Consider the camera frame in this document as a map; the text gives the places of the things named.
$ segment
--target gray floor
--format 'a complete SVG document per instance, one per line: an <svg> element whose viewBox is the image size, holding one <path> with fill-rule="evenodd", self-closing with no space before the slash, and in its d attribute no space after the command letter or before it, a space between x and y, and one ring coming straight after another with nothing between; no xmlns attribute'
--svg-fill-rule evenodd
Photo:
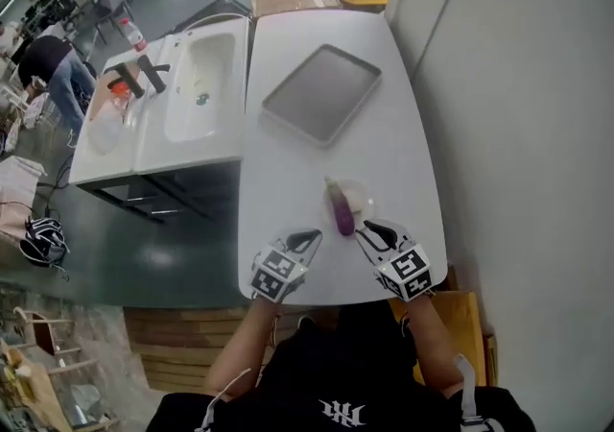
<svg viewBox="0 0 614 432"><path fill-rule="evenodd" d="M133 0L135 21L153 40L214 0ZM239 0L250 7L250 0ZM96 38L90 62L101 70L106 59L129 48L112 28L107 44ZM93 32L83 31L90 48ZM50 146L41 131L25 132L18 153L40 161L53 182L70 153L66 133L58 130ZM35 203L42 210L43 204ZM80 302L144 307L222 307L245 303L237 289L236 218L210 223L200 219L167 226L141 220L69 186L52 207L61 213L71 252L63 281L50 269L33 267L20 252L0 246L0 280L29 290Z"/></svg>

